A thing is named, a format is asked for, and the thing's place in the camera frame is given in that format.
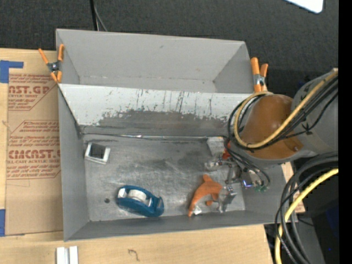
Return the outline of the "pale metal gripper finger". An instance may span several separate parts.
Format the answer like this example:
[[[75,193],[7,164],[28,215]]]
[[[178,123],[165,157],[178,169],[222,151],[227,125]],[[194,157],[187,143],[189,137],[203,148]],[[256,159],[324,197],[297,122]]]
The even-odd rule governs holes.
[[[219,171],[230,167],[230,162],[221,159],[209,160],[204,163],[205,171]]]
[[[218,210],[220,213],[224,213],[226,211],[227,206],[232,203],[236,195],[237,192],[231,185],[226,185],[220,190],[218,195]]]

